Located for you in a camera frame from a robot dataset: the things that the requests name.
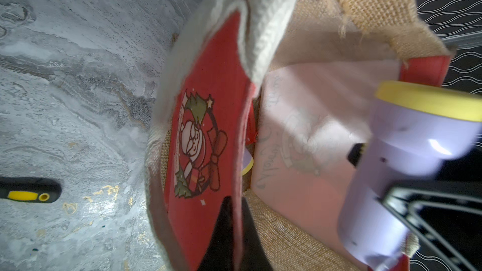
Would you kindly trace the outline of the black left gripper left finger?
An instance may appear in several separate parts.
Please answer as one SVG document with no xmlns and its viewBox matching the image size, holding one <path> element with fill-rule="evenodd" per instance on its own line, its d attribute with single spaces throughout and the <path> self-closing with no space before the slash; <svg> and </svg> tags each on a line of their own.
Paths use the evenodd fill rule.
<svg viewBox="0 0 482 271">
<path fill-rule="evenodd" d="M 206 254 L 198 267 L 198 271 L 233 270 L 234 238 L 232 210 L 232 198 L 226 196 L 220 207 L 212 238 Z"/>
</svg>

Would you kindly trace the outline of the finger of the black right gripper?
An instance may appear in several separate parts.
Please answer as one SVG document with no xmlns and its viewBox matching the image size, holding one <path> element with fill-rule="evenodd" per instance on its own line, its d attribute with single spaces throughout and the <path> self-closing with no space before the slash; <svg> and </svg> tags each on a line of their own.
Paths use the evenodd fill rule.
<svg viewBox="0 0 482 271">
<path fill-rule="evenodd" d="M 481 270 L 481 183 L 399 181 L 382 205 L 452 270 Z"/>
<path fill-rule="evenodd" d="M 354 167 L 357 167 L 357 164 L 364 152 L 365 143 L 357 143 L 351 149 L 347 155 L 347 160 L 350 164 Z"/>
</svg>

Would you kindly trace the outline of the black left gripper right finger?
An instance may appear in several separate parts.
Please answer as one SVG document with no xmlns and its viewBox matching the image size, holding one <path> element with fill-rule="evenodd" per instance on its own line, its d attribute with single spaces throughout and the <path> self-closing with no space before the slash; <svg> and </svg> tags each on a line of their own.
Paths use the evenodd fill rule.
<svg viewBox="0 0 482 271">
<path fill-rule="evenodd" d="M 265 255 L 245 198 L 242 198 L 242 225 L 243 252 L 240 269 L 242 271 L 273 271 L 272 265 Z"/>
</svg>

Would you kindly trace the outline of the purple flashlight yellow rim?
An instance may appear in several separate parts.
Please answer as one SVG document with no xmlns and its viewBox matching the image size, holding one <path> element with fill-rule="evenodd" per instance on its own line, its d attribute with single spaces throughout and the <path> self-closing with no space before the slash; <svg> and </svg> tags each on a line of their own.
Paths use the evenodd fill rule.
<svg viewBox="0 0 482 271">
<path fill-rule="evenodd" d="M 388 269 L 408 228 L 381 204 L 396 181 L 431 181 L 444 161 L 464 156 L 481 131 L 481 97 L 440 87 L 386 81 L 370 116 L 372 137 L 356 165 L 338 219 L 350 255 Z"/>
</svg>

